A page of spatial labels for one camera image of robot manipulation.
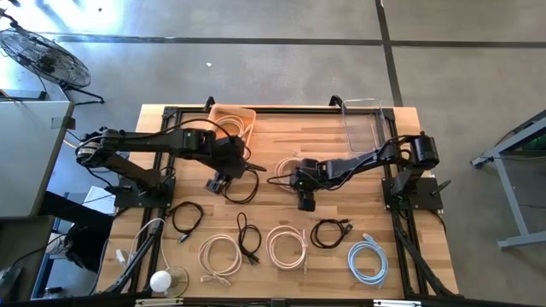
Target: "fan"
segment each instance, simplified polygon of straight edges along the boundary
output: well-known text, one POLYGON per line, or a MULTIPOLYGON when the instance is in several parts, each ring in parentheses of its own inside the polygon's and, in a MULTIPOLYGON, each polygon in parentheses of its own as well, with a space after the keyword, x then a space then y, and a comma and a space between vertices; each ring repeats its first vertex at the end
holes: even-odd
POLYGON ((101 96, 81 90, 89 86, 91 76, 78 58, 53 41, 23 29, 3 10, 0 10, 0 17, 7 17, 12 21, 11 28, 0 31, 0 46, 10 58, 39 78, 58 84, 63 90, 76 90, 99 99, 77 102, 77 105, 104 103, 101 96))

